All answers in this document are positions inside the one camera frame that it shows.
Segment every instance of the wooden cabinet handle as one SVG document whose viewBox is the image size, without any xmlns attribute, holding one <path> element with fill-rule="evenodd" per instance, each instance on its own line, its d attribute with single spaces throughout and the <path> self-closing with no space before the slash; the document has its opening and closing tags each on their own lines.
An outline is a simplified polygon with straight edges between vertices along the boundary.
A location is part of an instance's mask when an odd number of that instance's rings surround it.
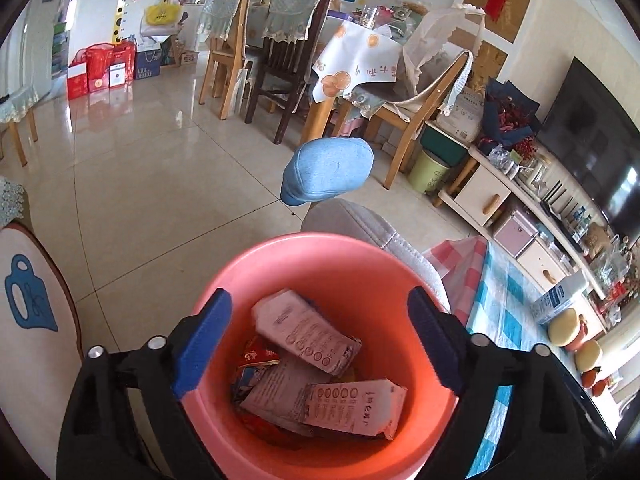
<svg viewBox="0 0 640 480">
<path fill-rule="evenodd" d="M 558 282 L 558 280 L 556 280 L 556 279 L 551 275 L 551 272 L 549 272 L 548 270 L 546 270 L 546 269 L 545 269 L 545 270 L 543 270 L 543 271 L 542 271 L 542 274 L 544 274 L 544 275 L 545 275 L 545 278 L 547 279 L 547 281 L 548 281 L 549 283 L 551 283 L 551 285 L 555 285 L 555 284 Z"/>
<path fill-rule="evenodd" d="M 482 208 L 482 214 L 485 216 L 492 214 L 494 212 L 495 205 L 498 203 L 498 200 L 500 200 L 500 195 L 493 195 L 487 205 Z"/>
</svg>

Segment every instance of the red and white checkered cloth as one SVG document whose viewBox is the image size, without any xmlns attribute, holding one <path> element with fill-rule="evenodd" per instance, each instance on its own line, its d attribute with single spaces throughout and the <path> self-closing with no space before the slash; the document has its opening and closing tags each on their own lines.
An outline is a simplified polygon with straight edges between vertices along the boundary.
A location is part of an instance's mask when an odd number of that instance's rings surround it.
<svg viewBox="0 0 640 480">
<path fill-rule="evenodd" d="M 451 313 L 465 326 L 482 276 L 486 247 L 486 238 L 474 236 L 446 240 L 423 254 L 442 279 Z"/>
</svg>

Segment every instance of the flower bouquet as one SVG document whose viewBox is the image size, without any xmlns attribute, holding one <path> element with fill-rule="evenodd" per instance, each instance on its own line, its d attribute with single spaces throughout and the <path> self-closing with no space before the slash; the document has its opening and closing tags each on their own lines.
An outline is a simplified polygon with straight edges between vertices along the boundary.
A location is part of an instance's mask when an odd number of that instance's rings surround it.
<svg viewBox="0 0 640 480">
<path fill-rule="evenodd" d="M 503 84 L 489 79 L 478 148 L 488 155 L 501 144 L 507 150 L 515 149 L 523 160 L 530 159 L 535 151 L 533 139 L 542 126 L 536 117 L 539 106 L 510 81 Z"/>
</svg>

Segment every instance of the yellow plastic bag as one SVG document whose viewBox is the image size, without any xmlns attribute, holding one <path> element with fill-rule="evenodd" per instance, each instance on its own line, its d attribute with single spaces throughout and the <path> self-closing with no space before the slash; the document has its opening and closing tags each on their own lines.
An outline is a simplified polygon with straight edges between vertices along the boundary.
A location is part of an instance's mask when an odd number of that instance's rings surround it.
<svg viewBox="0 0 640 480">
<path fill-rule="evenodd" d="M 147 7 L 145 19 L 149 25 L 173 25 L 180 15 L 180 4 L 174 4 L 171 0 L 163 0 L 159 4 Z"/>
</svg>

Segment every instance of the light green wastebasket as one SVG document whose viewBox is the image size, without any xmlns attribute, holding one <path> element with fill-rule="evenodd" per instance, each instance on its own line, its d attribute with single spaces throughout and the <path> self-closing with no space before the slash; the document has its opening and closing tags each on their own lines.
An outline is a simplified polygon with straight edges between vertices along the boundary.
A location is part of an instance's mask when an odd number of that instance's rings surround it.
<svg viewBox="0 0 640 480">
<path fill-rule="evenodd" d="M 438 187 L 449 169 L 446 162 L 423 149 L 418 153 L 407 180 L 418 193 L 429 193 Z"/>
</svg>

